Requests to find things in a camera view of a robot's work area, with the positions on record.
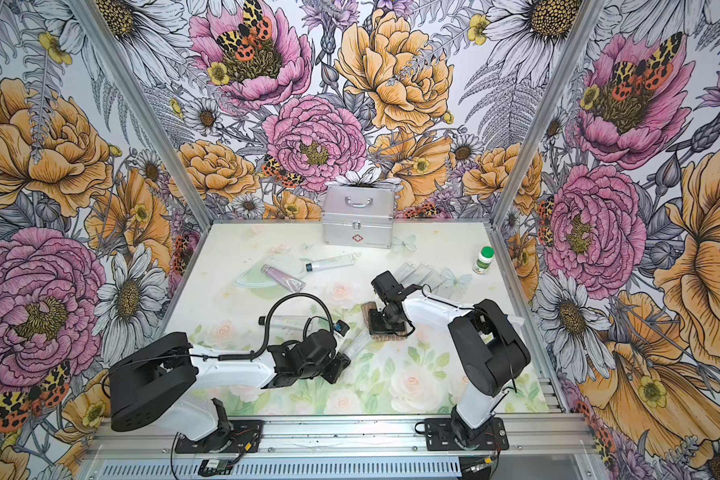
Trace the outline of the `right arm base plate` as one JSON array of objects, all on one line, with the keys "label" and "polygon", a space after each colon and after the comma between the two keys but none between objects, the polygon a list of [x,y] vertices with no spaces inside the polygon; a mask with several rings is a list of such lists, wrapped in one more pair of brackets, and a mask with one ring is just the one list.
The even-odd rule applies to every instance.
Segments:
[{"label": "right arm base plate", "polygon": [[428,451],[505,451],[510,448],[504,422],[492,416],[477,428],[468,427],[453,418],[427,418],[421,422],[419,435],[425,438]]}]

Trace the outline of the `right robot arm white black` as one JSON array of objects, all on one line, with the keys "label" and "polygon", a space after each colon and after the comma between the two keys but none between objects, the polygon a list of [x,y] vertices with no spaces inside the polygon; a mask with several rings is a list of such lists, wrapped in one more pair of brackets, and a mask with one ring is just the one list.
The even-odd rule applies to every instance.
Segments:
[{"label": "right robot arm white black", "polygon": [[427,449],[462,450],[509,448],[503,423],[495,417],[497,407],[514,382],[531,363],[531,354],[499,305],[489,299],[463,305],[438,297],[428,288],[404,286],[385,271],[371,281],[381,301],[364,309],[370,336],[378,341],[403,340],[420,326],[447,331],[468,385],[453,407],[450,422],[428,419],[424,434]]}]

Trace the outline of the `white tube dark blue cap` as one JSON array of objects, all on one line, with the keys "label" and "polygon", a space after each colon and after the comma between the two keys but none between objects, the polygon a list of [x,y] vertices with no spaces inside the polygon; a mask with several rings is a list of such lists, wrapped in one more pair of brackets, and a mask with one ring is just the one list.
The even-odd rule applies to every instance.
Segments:
[{"label": "white tube dark blue cap", "polygon": [[423,284],[428,286],[432,292],[435,292],[446,280],[447,278],[439,271],[433,271],[426,277]]}]

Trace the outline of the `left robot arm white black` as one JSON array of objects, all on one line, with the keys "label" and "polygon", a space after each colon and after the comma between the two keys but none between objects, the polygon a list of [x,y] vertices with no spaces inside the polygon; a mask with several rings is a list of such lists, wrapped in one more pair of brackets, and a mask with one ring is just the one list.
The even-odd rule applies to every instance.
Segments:
[{"label": "left robot arm white black", "polygon": [[109,372],[111,429],[130,432],[155,425],[183,435],[205,450],[219,450],[233,436],[223,402],[199,390],[285,388],[317,377],[334,384],[350,365],[339,351],[350,327],[336,326],[267,346],[255,359],[194,347],[184,332],[172,332],[119,361]]}]

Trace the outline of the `white tube red cap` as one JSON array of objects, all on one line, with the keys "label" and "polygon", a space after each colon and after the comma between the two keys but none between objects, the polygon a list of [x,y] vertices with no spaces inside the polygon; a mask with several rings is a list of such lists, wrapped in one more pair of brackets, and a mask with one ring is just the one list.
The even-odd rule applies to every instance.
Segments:
[{"label": "white tube red cap", "polygon": [[454,286],[441,286],[437,290],[437,295],[447,300],[459,300],[463,292]]}]

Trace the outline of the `white tube purple cap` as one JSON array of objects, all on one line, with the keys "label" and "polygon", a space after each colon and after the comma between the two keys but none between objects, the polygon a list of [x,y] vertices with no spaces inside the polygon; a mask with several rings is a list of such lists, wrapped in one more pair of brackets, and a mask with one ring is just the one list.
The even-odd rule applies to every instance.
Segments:
[{"label": "white tube purple cap", "polygon": [[411,285],[425,285],[429,278],[435,273],[435,269],[427,264],[419,264],[413,273],[407,278]]},{"label": "white tube purple cap", "polygon": [[347,356],[351,361],[356,360],[372,342],[372,337],[368,332],[362,332],[351,340],[347,340],[340,352]]}]

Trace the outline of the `brown striped towel cloth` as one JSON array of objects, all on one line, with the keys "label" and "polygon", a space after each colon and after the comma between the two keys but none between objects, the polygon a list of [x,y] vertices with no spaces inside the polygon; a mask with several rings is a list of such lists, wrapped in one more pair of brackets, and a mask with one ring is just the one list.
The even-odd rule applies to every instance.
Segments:
[{"label": "brown striped towel cloth", "polygon": [[401,341],[406,337],[408,333],[407,325],[389,320],[383,311],[378,309],[375,302],[371,301],[362,304],[361,312],[373,341]]}]

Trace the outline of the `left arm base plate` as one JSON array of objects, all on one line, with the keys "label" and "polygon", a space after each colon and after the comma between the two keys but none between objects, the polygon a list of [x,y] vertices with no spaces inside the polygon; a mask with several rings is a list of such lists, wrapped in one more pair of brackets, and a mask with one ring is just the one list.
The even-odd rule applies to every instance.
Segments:
[{"label": "left arm base plate", "polygon": [[179,435],[173,448],[176,454],[239,454],[257,452],[264,422],[262,420],[228,421],[210,435],[192,441]]}]

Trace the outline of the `white tube black cap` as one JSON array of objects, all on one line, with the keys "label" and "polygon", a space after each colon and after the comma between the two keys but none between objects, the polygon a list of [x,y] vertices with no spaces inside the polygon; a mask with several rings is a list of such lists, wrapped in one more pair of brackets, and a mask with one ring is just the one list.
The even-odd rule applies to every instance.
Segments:
[{"label": "white tube black cap", "polygon": [[408,277],[410,277],[417,267],[409,262],[404,262],[394,273],[393,276],[399,283],[403,283]]}]

